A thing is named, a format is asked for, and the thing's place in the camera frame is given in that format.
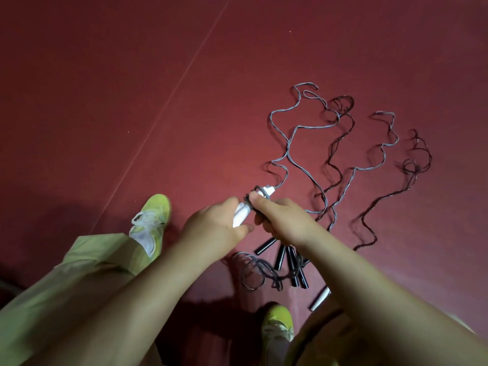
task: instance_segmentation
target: floor seam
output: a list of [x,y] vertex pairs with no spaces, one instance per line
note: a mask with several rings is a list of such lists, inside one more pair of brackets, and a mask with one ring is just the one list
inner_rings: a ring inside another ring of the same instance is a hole
[[202,50],[202,48],[204,47],[205,43],[207,42],[208,38],[210,37],[210,35],[212,34],[213,30],[215,29],[215,26],[217,25],[217,23],[219,22],[220,18],[222,17],[223,13],[225,12],[225,10],[227,9],[227,6],[229,5],[230,3],[230,0],[227,0],[225,5],[223,5],[223,8],[222,10],[220,11],[220,13],[217,15],[217,17],[215,18],[215,21],[213,22],[212,26],[210,27],[210,29],[208,30],[206,36],[204,37],[202,43],[200,43],[200,46],[198,47],[197,51],[195,52],[195,54],[193,55],[191,61],[188,63],[188,65],[186,66],[185,68],[185,71],[183,72],[183,74],[181,75],[181,78],[180,80],[176,83],[173,91],[171,92],[171,94],[169,95],[169,98],[168,100],[166,101],[166,103],[164,103],[162,109],[160,110],[159,114],[156,116],[156,119],[155,121],[153,122],[153,124],[151,125],[147,135],[145,136],[144,140],[142,141],[141,145],[139,146],[137,152],[135,153],[135,155],[133,156],[131,162],[129,163],[129,165],[127,166],[127,168],[125,169],[125,172],[124,174],[122,175],[122,177],[120,178],[119,182],[117,183],[117,185],[115,186],[115,189],[113,190],[112,194],[110,195],[110,197],[108,198],[108,201],[107,203],[105,204],[105,206],[103,207],[103,210],[102,212],[100,213],[100,215],[98,216],[97,220],[95,221],[95,223],[93,224],[92,228],[90,229],[90,232],[88,233],[89,235],[91,235],[93,233],[93,230],[97,227],[98,223],[100,222],[101,220],[101,217],[105,214],[105,211],[107,210],[108,206],[110,205],[110,203],[112,202],[112,199],[114,198],[115,194],[117,193],[117,191],[119,191],[119,188],[120,186],[122,185],[122,183],[124,182],[125,178],[127,177],[127,174],[129,173],[130,169],[132,168],[132,165],[134,164],[134,162],[136,161],[136,159],[138,158],[139,156],[139,153],[142,151],[143,147],[145,146],[147,140],[149,139],[149,137],[151,136],[154,128],[156,127],[156,125],[159,123],[161,117],[162,117],[162,114],[164,113],[164,111],[166,110],[166,108],[168,107],[169,103],[172,101],[173,99],[173,96],[175,95],[176,91],[178,90],[178,88],[180,87],[181,83],[183,82],[183,80],[185,79],[186,75],[188,74],[188,72],[190,71],[190,68],[192,67],[193,63],[195,62],[195,60],[197,59],[197,56],[200,54],[200,51]]

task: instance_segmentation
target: black handle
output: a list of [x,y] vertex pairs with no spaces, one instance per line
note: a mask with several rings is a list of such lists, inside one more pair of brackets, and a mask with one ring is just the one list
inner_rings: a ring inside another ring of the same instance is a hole
[[266,240],[263,244],[261,244],[255,251],[254,251],[254,254],[256,254],[257,256],[259,256],[260,254],[262,254],[267,248],[269,248],[270,246],[272,246],[274,244],[274,242],[276,241],[275,238],[271,238],[271,239],[268,239]]
[[[296,261],[293,259],[293,254],[291,253],[291,247],[287,246],[286,247],[286,258],[288,259],[288,270],[290,271],[295,271],[296,268]],[[298,279],[297,277],[292,277],[290,278],[291,280],[291,286],[298,286]]]
[[283,244],[280,244],[280,248],[278,249],[278,255],[276,256],[276,262],[274,269],[276,271],[281,271],[281,266],[283,265],[283,259],[284,259],[284,251],[285,251],[286,246]]
[[[291,248],[290,252],[291,252],[291,255],[293,256],[293,259],[298,264],[298,259],[297,259],[295,249]],[[300,278],[300,282],[302,283],[302,288],[308,289],[308,282],[307,282],[307,279],[305,278],[305,273],[303,273],[302,267],[300,267],[300,270],[298,270],[298,277]]]

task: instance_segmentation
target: jump rope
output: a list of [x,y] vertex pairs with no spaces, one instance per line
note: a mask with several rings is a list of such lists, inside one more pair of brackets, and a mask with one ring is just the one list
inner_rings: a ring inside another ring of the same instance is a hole
[[[395,122],[395,113],[385,112],[385,111],[377,111],[377,112],[373,113],[372,116],[389,116],[389,117],[391,117],[391,122],[388,126],[388,129],[387,129],[387,138],[388,138],[389,142],[385,142],[385,143],[381,143],[381,144],[376,145],[376,147],[380,149],[381,154],[383,156],[383,159],[377,165],[374,165],[374,166],[364,167],[364,168],[363,167],[347,168],[345,173],[349,171],[350,177],[348,178],[347,182],[345,183],[345,185],[342,189],[342,192],[339,194],[337,200],[335,202],[333,202],[331,205],[329,205],[326,193],[328,191],[332,190],[333,188],[341,185],[345,179],[344,174],[340,171],[340,169],[336,165],[331,163],[331,161],[332,161],[333,156],[337,153],[340,141],[342,141],[348,134],[350,134],[352,129],[354,128],[355,121],[354,121],[354,118],[350,114],[350,111],[354,107],[354,99],[349,95],[343,95],[343,96],[333,98],[330,102],[333,103],[337,107],[337,110],[334,110],[334,109],[329,108],[329,103],[325,99],[318,96],[315,92],[310,91],[308,89],[300,91],[299,87],[301,87],[301,86],[309,86],[315,90],[319,89],[319,87],[312,82],[299,83],[299,84],[293,86],[293,89],[296,91],[296,94],[297,94],[297,101],[296,101],[295,105],[291,106],[288,109],[274,110],[269,115],[269,122],[271,123],[273,128],[286,140],[285,152],[284,152],[283,156],[270,161],[271,165],[276,166],[276,167],[281,167],[285,170],[283,180],[278,185],[276,185],[274,188],[278,189],[279,187],[283,186],[285,181],[288,179],[288,168],[285,165],[279,163],[280,161],[282,161],[286,158],[290,161],[290,163],[293,166],[302,170],[302,172],[304,172],[308,176],[308,178],[310,178],[312,183],[319,190],[318,195],[320,195],[320,197],[324,203],[324,207],[319,211],[311,211],[308,209],[305,209],[305,211],[310,213],[310,214],[316,215],[315,221],[319,221],[325,215],[329,215],[330,216],[330,223],[327,227],[327,231],[330,232],[332,227],[336,223],[337,218],[338,218],[336,207],[344,199],[346,191],[349,189],[349,187],[352,183],[352,180],[356,176],[356,172],[357,171],[372,171],[374,169],[381,167],[383,164],[385,164],[386,159],[387,159],[387,154],[386,154],[385,148],[396,145],[398,143],[398,141],[400,140],[400,138],[393,130],[393,125]],[[290,135],[290,137],[288,137],[274,123],[273,115],[276,113],[279,113],[279,112],[287,112],[287,111],[295,109],[301,103],[302,98],[319,100],[324,107],[324,111],[333,113],[335,116],[335,120],[331,124],[326,124],[324,126],[298,125],[293,129],[293,132]],[[293,139],[295,138],[295,135],[296,135],[298,129],[304,128],[304,129],[318,130],[318,129],[331,128],[331,127],[338,125],[341,118],[343,118],[343,117],[347,117],[349,119],[350,127],[345,132],[343,132],[342,135],[340,135],[338,138],[336,138],[332,142],[332,144],[329,146],[328,158],[325,162],[326,165],[330,166],[331,168],[333,168],[338,173],[339,180],[336,183],[331,184],[330,186],[328,186],[327,188],[324,189],[314,179],[314,177],[312,176],[312,174],[310,172],[308,172],[305,168],[303,168],[302,166],[297,164],[292,159],[292,157],[290,155],[291,143],[292,143]],[[418,162],[416,160],[414,160],[412,158],[408,158],[408,159],[405,159],[402,164],[397,165],[400,172],[402,172],[406,175],[405,184],[400,190],[397,190],[397,191],[394,191],[392,193],[377,197],[375,200],[373,200],[373,202],[369,205],[369,207],[366,210],[364,210],[360,215],[358,215],[356,220],[360,220],[362,225],[366,229],[368,229],[369,233],[372,235],[372,240],[369,242],[363,241],[361,244],[359,244],[353,248],[354,251],[357,251],[358,249],[363,248],[365,246],[372,246],[378,241],[378,237],[375,234],[375,232],[373,231],[373,229],[364,221],[366,215],[368,215],[368,213],[371,212],[381,200],[386,199],[390,196],[395,196],[395,195],[401,194],[407,190],[410,190],[412,188],[412,186],[415,184],[415,182],[417,181],[417,176],[421,173],[428,171],[430,168],[430,165],[432,163],[432,154],[430,153],[430,150],[429,150],[426,142],[424,141],[424,139],[419,137],[417,130],[413,129],[412,132],[413,132],[413,137],[410,140],[413,141],[413,147],[410,151],[411,152],[422,151],[422,152],[426,153],[427,157],[428,157],[428,162],[426,165],[421,166],[418,164]],[[262,187],[256,186],[255,190],[260,191],[263,194],[263,196],[265,196],[266,198],[269,199],[269,195],[266,193],[265,189],[263,189]],[[271,239],[265,241],[261,246],[259,246],[254,251],[254,253],[255,253],[254,255],[247,253],[247,252],[237,252],[234,254],[233,257],[234,257],[236,264],[242,265],[242,269],[241,269],[241,272],[239,275],[240,284],[244,288],[246,288],[247,290],[254,291],[254,290],[259,289],[261,286],[263,286],[266,279],[270,279],[270,280],[272,280],[272,287],[276,288],[278,291],[281,291],[283,289],[283,281],[286,279],[290,279],[292,286],[299,286],[299,280],[300,280],[301,287],[308,288],[308,282],[307,282],[305,275],[303,273],[303,268],[305,267],[306,264],[309,263],[309,260],[304,259],[300,255],[300,253],[295,251],[294,247],[285,246],[285,245],[281,244],[279,249],[278,249],[277,258],[276,258],[274,265],[272,265],[270,262],[266,261],[265,259],[259,257],[260,254],[265,252],[265,250],[267,248],[269,248],[271,245],[273,245],[275,242],[276,242],[276,239],[274,239],[274,238],[271,238]],[[285,275],[280,275],[279,272],[282,269],[285,254],[287,256],[287,262],[288,262],[288,273]],[[251,278],[255,278],[256,275],[258,275],[259,279],[257,280],[257,284],[252,285],[250,283]]]

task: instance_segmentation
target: person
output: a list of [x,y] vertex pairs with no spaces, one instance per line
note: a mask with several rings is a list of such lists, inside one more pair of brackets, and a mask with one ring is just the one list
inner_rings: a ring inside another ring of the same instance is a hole
[[[252,192],[262,224],[311,260],[332,295],[294,337],[274,305],[263,326],[262,365],[485,365],[488,350],[467,326],[410,294],[327,233],[289,199]],[[238,199],[192,215],[165,248],[170,217],[151,197],[124,234],[79,237],[63,262],[0,312],[3,365],[161,364],[154,340],[180,297],[253,227],[232,227]]]

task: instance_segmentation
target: shoe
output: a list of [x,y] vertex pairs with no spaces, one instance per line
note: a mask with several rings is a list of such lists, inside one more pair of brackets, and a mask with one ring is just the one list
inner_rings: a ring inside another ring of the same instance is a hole
[[151,196],[141,211],[132,218],[129,236],[154,260],[162,249],[162,235],[171,216],[171,203],[162,194]]
[[275,304],[266,313],[261,325],[261,338],[263,340],[263,353],[260,366],[267,365],[268,349],[273,340],[293,340],[293,320],[288,308],[281,304]]

